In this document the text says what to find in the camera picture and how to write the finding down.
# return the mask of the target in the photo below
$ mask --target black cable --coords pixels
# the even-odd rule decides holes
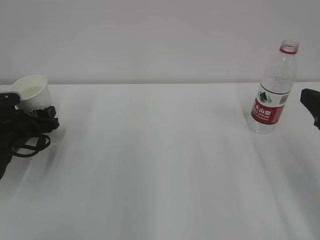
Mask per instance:
[[[31,115],[28,115],[24,112],[20,112],[17,114],[17,118],[15,119],[15,121],[16,121],[16,124],[19,126],[19,128],[24,132],[24,135],[26,136],[26,138],[30,136],[28,136],[28,131],[21,124],[19,124],[20,122],[19,117],[27,119],[35,127],[37,134],[32,135],[31,138],[38,138],[38,140],[36,142],[36,146],[31,146],[28,144],[23,144],[23,145],[13,144],[12,149],[10,151],[13,156],[16,156],[19,158],[30,158],[38,154],[40,151],[49,147],[49,145],[51,144],[51,140],[49,136],[43,134],[40,126],[33,120],[33,117]],[[27,150],[32,150],[34,152],[28,153],[28,154],[22,154],[14,151],[14,149],[27,149]]]

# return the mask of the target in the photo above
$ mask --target black device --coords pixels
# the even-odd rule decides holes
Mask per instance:
[[[300,102],[314,117],[314,125],[320,130],[320,92],[305,88],[301,92]]]
[[[0,92],[0,179],[13,156],[29,158],[46,149],[51,140],[45,133],[59,127],[54,106],[27,114],[16,109],[20,100],[17,92]],[[26,144],[32,138],[37,138],[35,146]],[[20,149],[30,153],[19,153]]]

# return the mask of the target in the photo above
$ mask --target plastic water bottle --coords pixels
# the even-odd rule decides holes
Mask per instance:
[[[298,47],[297,41],[283,41],[279,54],[266,69],[248,118],[254,132],[269,134],[275,129],[296,81]]]

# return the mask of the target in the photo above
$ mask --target white table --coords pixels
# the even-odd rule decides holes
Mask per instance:
[[[320,239],[320,83],[270,135],[254,83],[49,88],[61,126],[0,181],[1,240]]]

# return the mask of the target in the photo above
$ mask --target paper cup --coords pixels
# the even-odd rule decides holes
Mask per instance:
[[[26,76],[16,81],[11,90],[20,94],[18,109],[25,113],[32,113],[34,110],[43,110],[52,106],[52,100],[48,88],[48,80],[45,76]]]

